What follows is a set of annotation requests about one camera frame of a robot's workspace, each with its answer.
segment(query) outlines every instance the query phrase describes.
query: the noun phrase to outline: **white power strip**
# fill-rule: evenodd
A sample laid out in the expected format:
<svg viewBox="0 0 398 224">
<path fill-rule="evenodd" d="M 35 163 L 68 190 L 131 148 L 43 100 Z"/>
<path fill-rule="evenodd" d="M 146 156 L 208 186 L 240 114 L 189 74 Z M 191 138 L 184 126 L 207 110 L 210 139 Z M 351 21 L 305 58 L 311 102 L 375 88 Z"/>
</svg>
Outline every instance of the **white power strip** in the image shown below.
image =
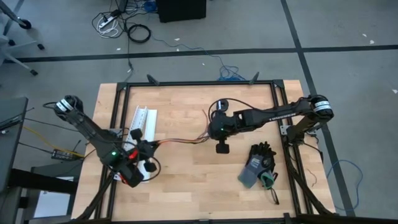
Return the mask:
<svg viewBox="0 0 398 224">
<path fill-rule="evenodd" d="M 146 121 L 146 128 L 145 128 L 145 140 L 153 141 L 155 138 L 155 128 L 156 128 L 156 118 L 157 118 L 157 110 L 148 110 L 147 107 L 144 109 L 139 108 L 137 106 L 136 112 L 134 113 L 134 118 L 131 121 L 131 125 L 129 128 L 129 133 L 126 138 L 126 142 L 131 142 L 133 144 L 137 144 L 137 141 L 133 140 L 130 135 L 130 131 L 134 129 L 144 129 L 144 124 Z M 123 149 L 129 151 L 133 148 L 132 144 L 124 144 Z M 140 161 L 138 163 L 138 169 L 140 170 L 141 174 L 144 176 L 144 180 L 150 178 L 150 173 L 145 170 L 144 161 Z M 118 175 L 115 175 L 115 180 L 121 180 Z"/>
<path fill-rule="evenodd" d="M 137 142 L 132 139 L 130 131 L 137 128 L 141 129 L 141 131 L 144 129 L 145 120 L 147 119 L 147 113 L 148 113 L 147 107 L 145 107 L 144 109 L 140 109 L 139 106 L 137 106 L 136 112 L 134 113 L 134 118 L 131 121 L 129 134 L 127 135 L 126 142 L 137 144 Z M 132 144 L 124 144 L 123 148 L 124 150 L 128 151 L 131 150 L 133 146 Z"/>
</svg>

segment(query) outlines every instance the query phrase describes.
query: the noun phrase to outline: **wooden tabletop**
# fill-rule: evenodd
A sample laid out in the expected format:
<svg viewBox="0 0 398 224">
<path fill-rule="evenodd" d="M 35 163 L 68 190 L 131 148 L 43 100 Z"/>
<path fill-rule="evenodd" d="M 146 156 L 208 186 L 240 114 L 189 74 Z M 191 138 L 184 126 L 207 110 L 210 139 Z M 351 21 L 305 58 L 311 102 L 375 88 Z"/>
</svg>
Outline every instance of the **wooden tabletop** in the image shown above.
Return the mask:
<svg viewBox="0 0 398 224">
<path fill-rule="evenodd" d="M 284 84 L 289 102 L 303 96 L 298 80 L 285 80 Z M 109 128 L 115 92 L 115 83 L 102 84 L 99 88 L 93 121 L 101 128 Z M 121 94 L 116 124 L 120 123 L 123 96 Z M 130 90 L 126 127 L 130 127 L 136 106 L 147 106 L 158 111 L 155 139 L 193 139 L 205 130 L 206 116 L 202 110 L 207 111 L 212 102 L 227 97 L 245 101 L 258 108 L 273 107 L 269 85 L 133 87 Z M 246 107 L 230 101 L 227 114 L 242 109 Z M 296 123 L 300 119 L 294 117 L 293 121 Z M 251 189 L 246 189 L 237 179 L 248 158 L 250 146 L 264 141 L 277 153 L 275 172 L 279 176 L 274 189 L 280 205 L 274 204 L 271 192 L 264 190 L 260 182 Z M 317 147 L 314 138 L 310 136 L 305 137 L 305 142 Z M 283 217 L 286 212 L 294 217 L 276 122 L 267 123 L 254 132 L 228 138 L 231 150 L 229 154 L 217 154 L 216 143 L 209 140 L 196 145 L 175 142 L 161 145 L 155 156 L 162 164 L 162 172 L 156 179 L 135 188 L 117 184 L 113 221 L 277 218 Z M 299 149 L 308 186 L 324 206 L 334 212 L 319 153 L 308 146 L 300 146 Z M 92 150 L 93 146 L 89 144 L 86 154 Z M 95 196 L 101 170 L 102 165 L 95 153 L 85 159 L 72 218 L 79 216 Z M 298 191 L 305 212 L 301 190 Z M 103 211 L 106 211 L 108 198 L 107 193 L 104 196 Z"/>
</svg>

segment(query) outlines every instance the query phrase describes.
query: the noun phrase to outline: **blue cable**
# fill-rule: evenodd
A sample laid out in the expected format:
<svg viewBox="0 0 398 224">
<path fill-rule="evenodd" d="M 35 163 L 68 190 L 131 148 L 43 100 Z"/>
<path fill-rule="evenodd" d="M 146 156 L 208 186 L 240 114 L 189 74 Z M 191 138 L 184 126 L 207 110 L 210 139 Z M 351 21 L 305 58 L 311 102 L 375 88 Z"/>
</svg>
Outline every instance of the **blue cable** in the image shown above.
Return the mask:
<svg viewBox="0 0 398 224">
<path fill-rule="evenodd" d="M 347 163 L 349 163 L 349 164 L 355 166 L 355 167 L 359 170 L 359 172 L 361 173 L 361 179 L 360 179 L 359 182 L 356 184 L 356 204 L 355 204 L 355 206 L 354 206 L 352 209 L 343 209 L 343 208 L 340 208 L 340 207 L 335 206 L 335 208 L 337 208 L 338 210 L 342 210 L 342 211 L 346 211 L 346 212 L 348 212 L 348 211 L 353 211 L 353 210 L 355 210 L 355 208 L 357 208 L 358 205 L 359 205 L 359 192 L 358 192 L 358 189 L 359 189 L 359 184 L 362 182 L 362 179 L 363 179 L 363 173 L 362 173 L 361 168 L 359 168 L 355 163 L 353 163 L 353 162 L 351 162 L 351 161 L 348 161 L 348 160 L 345 160 L 345 159 L 340 159 L 340 160 L 338 160 L 337 162 L 335 162 L 335 163 L 331 166 L 331 168 L 330 168 L 328 174 L 326 175 L 327 178 L 329 178 L 330 172 L 333 170 L 334 166 L 337 165 L 339 162 L 347 162 Z"/>
<path fill-rule="evenodd" d="M 170 45 L 168 44 L 166 41 L 164 40 L 160 40 L 154 37 L 154 34 L 152 33 L 151 37 L 156 40 L 156 41 L 160 41 L 163 42 L 165 45 L 169 46 L 169 47 L 179 47 L 179 46 L 183 46 L 189 50 L 202 50 L 205 52 L 206 55 L 210 56 L 210 57 L 215 57 L 218 58 L 222 64 L 221 68 L 220 68 L 220 77 L 218 77 L 217 81 L 239 81 L 239 80 L 246 80 L 245 78 L 243 78 L 241 75 L 238 74 L 239 68 L 237 66 L 230 66 L 230 65 L 225 65 L 223 60 L 221 59 L 220 56 L 218 55 L 211 55 L 209 54 L 203 47 L 188 47 L 185 44 L 177 44 L 177 45 Z"/>
</svg>

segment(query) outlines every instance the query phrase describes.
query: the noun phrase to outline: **white label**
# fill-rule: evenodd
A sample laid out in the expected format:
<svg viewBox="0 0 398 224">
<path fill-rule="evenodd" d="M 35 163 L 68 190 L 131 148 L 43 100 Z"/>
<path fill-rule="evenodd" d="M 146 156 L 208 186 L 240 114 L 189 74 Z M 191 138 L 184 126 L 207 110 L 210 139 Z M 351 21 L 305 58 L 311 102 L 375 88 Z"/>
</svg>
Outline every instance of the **white label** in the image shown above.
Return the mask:
<svg viewBox="0 0 398 224">
<path fill-rule="evenodd" d="M 277 119 L 289 118 L 289 117 L 292 117 L 292 116 L 295 116 L 295 115 L 296 115 L 296 113 L 291 113 L 291 114 L 279 116 L 279 117 L 276 117 L 276 118 L 270 118 L 269 121 L 275 121 Z"/>
<path fill-rule="evenodd" d="M 57 106 L 58 106 L 58 108 L 60 108 L 63 112 L 66 112 L 66 111 L 67 111 L 67 109 L 66 109 L 60 102 L 57 103 Z"/>
<path fill-rule="evenodd" d="M 73 107 L 70 106 L 70 104 L 69 104 L 65 99 L 62 99 L 62 100 L 61 100 L 61 103 L 62 103 L 63 105 L 65 105 L 68 109 L 73 110 Z"/>
<path fill-rule="evenodd" d="M 325 109 L 331 109 L 331 106 L 330 105 L 319 106 L 319 107 L 315 108 L 314 111 L 317 112 L 317 111 L 325 110 Z"/>
<path fill-rule="evenodd" d="M 321 102 L 315 103 L 315 107 L 322 106 L 322 105 L 329 105 L 329 101 L 321 101 Z"/>
</svg>

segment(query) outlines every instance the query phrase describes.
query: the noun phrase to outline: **work glove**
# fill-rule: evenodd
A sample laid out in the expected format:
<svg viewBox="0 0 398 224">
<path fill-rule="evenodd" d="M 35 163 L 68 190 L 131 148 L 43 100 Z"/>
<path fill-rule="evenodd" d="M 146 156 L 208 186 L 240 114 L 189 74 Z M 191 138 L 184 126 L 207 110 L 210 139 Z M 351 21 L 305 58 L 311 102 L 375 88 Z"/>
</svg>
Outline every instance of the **work glove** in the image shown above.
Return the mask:
<svg viewBox="0 0 398 224">
<path fill-rule="evenodd" d="M 277 177 L 277 174 L 273 173 L 275 168 L 274 155 L 276 155 L 276 152 L 272 151 L 267 142 L 252 145 L 249 158 L 238 176 L 238 180 L 245 187 L 251 188 L 258 178 L 266 189 L 271 189 Z"/>
</svg>

